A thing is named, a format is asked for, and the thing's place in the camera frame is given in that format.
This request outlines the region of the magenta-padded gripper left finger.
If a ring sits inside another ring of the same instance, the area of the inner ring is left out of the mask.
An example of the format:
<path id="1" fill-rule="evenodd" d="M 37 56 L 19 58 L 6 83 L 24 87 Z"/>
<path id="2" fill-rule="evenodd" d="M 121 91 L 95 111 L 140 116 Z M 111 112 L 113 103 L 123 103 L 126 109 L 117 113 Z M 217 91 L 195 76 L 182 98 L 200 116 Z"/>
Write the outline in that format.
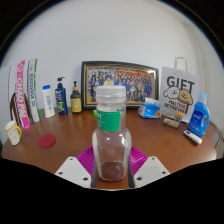
<path id="1" fill-rule="evenodd" d="M 69 156 L 55 175 L 84 188 L 95 187 L 97 170 L 93 147 L 85 149 L 77 157 Z"/>

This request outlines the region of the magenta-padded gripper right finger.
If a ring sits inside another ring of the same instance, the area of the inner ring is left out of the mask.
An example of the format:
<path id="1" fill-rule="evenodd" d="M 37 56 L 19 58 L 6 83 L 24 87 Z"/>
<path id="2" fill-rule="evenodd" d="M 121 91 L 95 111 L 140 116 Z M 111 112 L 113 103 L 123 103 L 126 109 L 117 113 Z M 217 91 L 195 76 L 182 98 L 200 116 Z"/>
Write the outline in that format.
<path id="1" fill-rule="evenodd" d="M 143 187 L 170 174 L 156 156 L 148 157 L 135 147 L 131 148 L 130 153 L 130 173 L 135 188 Z"/>

